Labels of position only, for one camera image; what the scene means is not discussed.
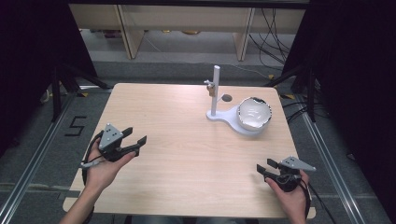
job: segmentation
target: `hand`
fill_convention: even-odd
[[[302,170],[300,171],[300,175],[302,180],[308,186],[309,176]],[[265,178],[265,182],[267,182],[267,184],[275,192],[276,197],[280,200],[282,209],[288,216],[290,222],[293,224],[305,223],[306,198],[301,187],[297,186],[295,190],[291,192],[285,192],[273,179],[267,177]]]
[[[89,161],[101,155],[99,152],[99,142],[100,138],[93,143]],[[101,160],[101,162],[88,169],[85,189],[103,191],[116,178],[120,168],[133,159],[134,155],[135,152],[128,153],[118,161],[106,161],[103,157],[98,158],[97,160]]]

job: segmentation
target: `stand base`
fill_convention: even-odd
[[[259,130],[257,132],[249,131],[239,125],[238,117],[236,116],[236,110],[238,109],[238,105],[227,111],[216,111],[216,115],[212,116],[211,111],[208,110],[206,112],[206,117],[212,121],[222,121],[230,125],[230,127],[236,131],[237,133],[241,133],[246,136],[257,136],[262,133],[263,130]]]

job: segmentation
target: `bowl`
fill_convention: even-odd
[[[271,117],[271,107],[264,100],[249,97],[236,109],[239,124],[246,130],[258,132],[264,130]]]

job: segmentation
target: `white pole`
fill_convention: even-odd
[[[212,116],[216,116],[216,107],[218,104],[219,77],[220,77],[220,67],[218,65],[215,65],[215,69],[213,71],[213,83],[215,83],[215,96],[212,97],[212,109],[210,111],[210,115]]]

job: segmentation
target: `light wood tabletop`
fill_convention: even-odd
[[[96,127],[107,123],[134,133],[126,147],[147,135],[140,156],[125,165],[100,196],[95,212],[193,217],[285,217],[273,191],[256,171],[266,160],[298,158],[278,94],[273,88],[219,86],[218,102],[228,110],[255,96],[273,112],[268,127],[255,137],[235,132],[228,124],[210,121],[211,97],[206,85],[118,84]],[[83,190],[78,170],[70,190]],[[66,198],[68,210],[76,198]],[[308,217],[316,214],[311,207]]]

